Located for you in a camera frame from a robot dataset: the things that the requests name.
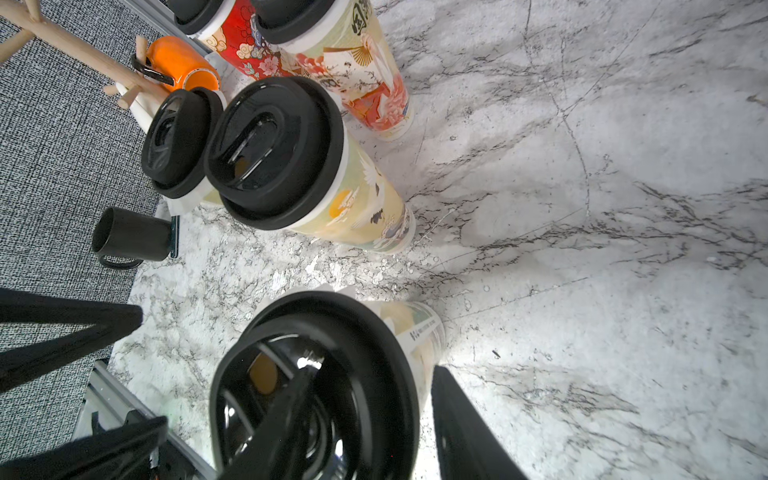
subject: gray carpet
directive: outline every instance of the gray carpet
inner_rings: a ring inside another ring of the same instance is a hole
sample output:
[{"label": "gray carpet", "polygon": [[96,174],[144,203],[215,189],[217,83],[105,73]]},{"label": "gray carpet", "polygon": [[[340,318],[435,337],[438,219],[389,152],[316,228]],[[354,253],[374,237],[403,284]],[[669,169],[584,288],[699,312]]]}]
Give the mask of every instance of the gray carpet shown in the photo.
[{"label": "gray carpet", "polygon": [[[43,15],[128,65],[134,37],[157,37],[116,0],[42,0]],[[17,28],[0,20],[0,41]],[[134,272],[100,266],[91,231],[112,205],[146,214],[144,134],[101,88],[108,80],[40,40],[0,67],[0,286],[125,302]],[[71,329],[0,327],[0,350]],[[93,362],[108,349],[0,396],[0,462],[67,442]]]}]

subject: disposable cup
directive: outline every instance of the disposable cup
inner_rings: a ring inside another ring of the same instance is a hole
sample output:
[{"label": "disposable cup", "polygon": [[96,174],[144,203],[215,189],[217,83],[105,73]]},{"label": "disposable cup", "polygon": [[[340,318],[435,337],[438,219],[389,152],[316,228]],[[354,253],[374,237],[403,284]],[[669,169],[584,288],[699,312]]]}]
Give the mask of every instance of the disposable cup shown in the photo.
[{"label": "disposable cup", "polygon": [[288,229],[378,253],[399,253],[415,220],[344,126],[328,94],[305,78],[246,87],[205,154],[206,176],[238,221]]},{"label": "disposable cup", "polygon": [[[445,344],[442,322],[414,302],[358,302],[333,291],[285,295],[261,310],[221,360],[210,393],[217,469],[271,419],[281,392],[315,369],[294,432],[301,478],[408,478],[419,417]],[[276,438],[283,433],[274,432]]]},{"label": "disposable cup", "polygon": [[401,137],[413,121],[408,89],[369,0],[253,0],[255,27],[287,53],[286,70],[341,97],[382,139]]}]

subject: white marble surface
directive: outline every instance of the white marble surface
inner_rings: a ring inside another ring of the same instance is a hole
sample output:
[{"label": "white marble surface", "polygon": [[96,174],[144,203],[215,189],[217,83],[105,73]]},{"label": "white marble surface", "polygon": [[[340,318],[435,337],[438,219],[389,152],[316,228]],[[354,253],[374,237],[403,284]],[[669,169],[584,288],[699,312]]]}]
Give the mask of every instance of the white marble surface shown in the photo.
[{"label": "white marble surface", "polygon": [[[359,132],[418,217],[397,257],[213,207],[145,264],[111,368],[210,458],[216,365],[264,297],[426,301],[532,480],[768,475],[768,2],[375,2],[418,113]],[[415,478],[438,478],[429,407]]]}]

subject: wooden peg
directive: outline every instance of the wooden peg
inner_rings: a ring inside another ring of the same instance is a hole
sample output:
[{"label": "wooden peg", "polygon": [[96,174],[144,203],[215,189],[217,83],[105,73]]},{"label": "wooden peg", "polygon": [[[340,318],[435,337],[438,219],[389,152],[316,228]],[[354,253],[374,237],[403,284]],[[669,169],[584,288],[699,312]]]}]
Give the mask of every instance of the wooden peg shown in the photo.
[{"label": "wooden peg", "polygon": [[25,0],[27,2],[27,10],[29,10],[29,18],[33,22],[40,21],[40,0]]},{"label": "wooden peg", "polygon": [[147,64],[147,39],[141,35],[136,35],[136,59],[142,65]]},{"label": "wooden peg", "polygon": [[141,87],[139,85],[134,85],[133,87],[129,88],[127,92],[125,92],[125,95],[120,97],[120,100],[118,100],[118,107],[122,108],[123,110],[127,110],[131,107],[131,104],[134,103],[134,100],[136,100],[136,96],[141,93]]},{"label": "wooden peg", "polygon": [[102,88],[105,94],[107,94],[108,97],[115,96],[117,94],[120,94],[120,91],[118,90],[117,85],[105,85],[104,88]]},{"label": "wooden peg", "polygon": [[140,85],[144,93],[149,94],[160,103],[168,96],[168,90],[161,85],[153,83],[132,69],[117,63],[113,58],[94,48],[93,45],[64,30],[49,19],[41,17],[41,21],[33,22],[29,16],[29,11],[16,0],[0,0],[0,15],[6,17],[19,28],[31,31],[37,38],[83,62],[95,71],[109,77],[112,81],[126,86]]},{"label": "wooden peg", "polygon": [[34,33],[22,28],[19,33],[2,42],[0,45],[0,64],[5,63],[6,60],[8,60],[14,53],[21,50],[21,48],[34,37]]}]

